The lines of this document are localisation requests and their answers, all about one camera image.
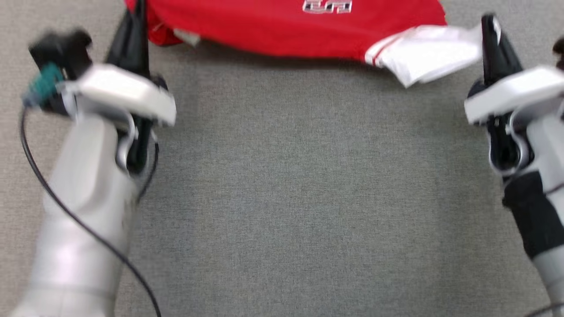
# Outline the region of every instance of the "garment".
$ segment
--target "garment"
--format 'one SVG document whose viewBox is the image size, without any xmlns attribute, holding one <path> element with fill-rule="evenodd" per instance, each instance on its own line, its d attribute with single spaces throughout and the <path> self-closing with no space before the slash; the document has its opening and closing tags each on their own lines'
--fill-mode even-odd
<svg viewBox="0 0 564 317">
<path fill-rule="evenodd" d="M 158 45 L 179 43 L 176 32 L 271 56 L 354 59 L 390 68 L 406 87 L 481 57 L 479 34 L 447 27 L 438 0 L 146 1 Z"/>
</svg>

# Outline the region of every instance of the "red shirt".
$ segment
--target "red shirt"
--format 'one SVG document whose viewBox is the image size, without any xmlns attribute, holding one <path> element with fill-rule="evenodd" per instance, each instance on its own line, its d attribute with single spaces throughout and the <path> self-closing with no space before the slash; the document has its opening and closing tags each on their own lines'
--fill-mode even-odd
<svg viewBox="0 0 564 317">
<path fill-rule="evenodd" d="M 130 7 L 136 0 L 126 0 Z M 149 39 L 172 29 L 272 56 L 365 61 L 373 44 L 419 25 L 446 25 L 438 0 L 147 0 Z"/>
</svg>

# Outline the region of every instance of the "black band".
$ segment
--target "black band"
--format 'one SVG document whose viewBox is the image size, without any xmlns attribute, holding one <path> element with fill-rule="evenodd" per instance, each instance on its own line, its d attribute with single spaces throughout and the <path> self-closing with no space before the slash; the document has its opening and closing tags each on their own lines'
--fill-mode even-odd
<svg viewBox="0 0 564 317">
<path fill-rule="evenodd" d="M 564 244 L 564 227 L 543 191 L 538 171 L 507 185 L 503 204 L 513 213 L 529 258 Z"/>
</svg>

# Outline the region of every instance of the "gray fabric surface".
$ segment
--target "gray fabric surface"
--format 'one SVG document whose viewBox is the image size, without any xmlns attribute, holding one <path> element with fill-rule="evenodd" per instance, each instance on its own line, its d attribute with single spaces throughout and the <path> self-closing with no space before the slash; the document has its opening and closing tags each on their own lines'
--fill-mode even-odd
<svg viewBox="0 0 564 317">
<path fill-rule="evenodd" d="M 562 0 L 450 0 L 450 23 L 496 11 L 525 66 L 553 64 Z M 0 62 L 0 315 L 27 284 L 41 189 L 16 133 L 36 69 L 27 42 L 84 26 L 101 60 L 117 1 L 4 0 Z M 522 250 L 484 131 L 465 121 L 475 65 L 409 90 L 355 63 L 278 60 L 206 43 L 151 47 L 178 124 L 158 131 L 161 164 L 131 259 L 164 316 L 520 316 L 548 302 Z M 40 167 L 68 123 L 34 115 Z M 124 273 L 117 316 L 153 316 Z"/>
</svg>

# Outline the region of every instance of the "teal connector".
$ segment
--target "teal connector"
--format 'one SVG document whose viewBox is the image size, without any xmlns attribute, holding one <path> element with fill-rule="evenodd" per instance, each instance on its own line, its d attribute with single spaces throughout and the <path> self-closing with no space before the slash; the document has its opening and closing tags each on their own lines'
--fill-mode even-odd
<svg viewBox="0 0 564 317">
<path fill-rule="evenodd" d="M 64 80 L 63 73 L 54 63 L 45 65 L 40 74 L 29 84 L 22 97 L 25 107 L 41 107 L 57 92 L 56 84 Z"/>
</svg>

